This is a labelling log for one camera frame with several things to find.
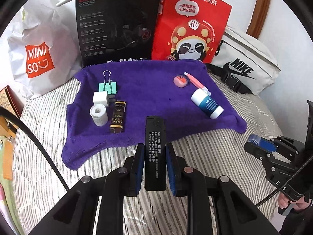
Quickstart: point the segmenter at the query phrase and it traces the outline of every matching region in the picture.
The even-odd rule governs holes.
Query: black strap
[[[251,90],[243,84],[239,79],[231,75],[225,69],[215,66],[210,63],[205,64],[207,69],[210,70],[214,75],[221,77],[221,81],[224,82],[231,90],[236,93],[252,94]]]

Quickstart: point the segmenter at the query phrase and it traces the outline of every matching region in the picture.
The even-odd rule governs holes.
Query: red paper bag
[[[163,0],[152,59],[193,59],[210,63],[231,8],[222,0]]]

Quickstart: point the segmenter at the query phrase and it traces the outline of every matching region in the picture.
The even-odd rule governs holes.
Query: small chocolate bar
[[[111,119],[110,132],[120,133],[124,131],[124,117],[125,117],[126,102],[116,101]]]

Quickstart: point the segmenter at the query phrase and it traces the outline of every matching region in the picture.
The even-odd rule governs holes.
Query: blue gripper pad
[[[260,148],[266,150],[267,152],[275,152],[277,150],[277,147],[273,142],[261,138],[259,135],[256,134],[251,134],[247,142],[253,143],[259,146]]]
[[[136,193],[137,193],[137,195],[139,194],[139,191],[141,189],[141,181],[142,181],[144,163],[145,163],[145,150],[143,149],[141,151],[141,154],[140,154],[138,170],[136,172]]]
[[[173,167],[171,156],[170,156],[170,151],[169,151],[167,146],[166,146],[166,154],[165,155],[166,155],[166,167],[167,167],[168,179],[170,182],[170,188],[171,188],[173,196],[175,196],[176,195],[175,172],[174,172],[174,167]]]

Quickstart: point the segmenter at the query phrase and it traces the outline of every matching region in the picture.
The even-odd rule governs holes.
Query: binder clip
[[[105,72],[109,72],[108,81],[106,82]],[[117,93],[116,82],[110,80],[111,72],[106,70],[103,72],[104,83],[99,83],[99,92],[107,91],[109,95],[115,95]]]

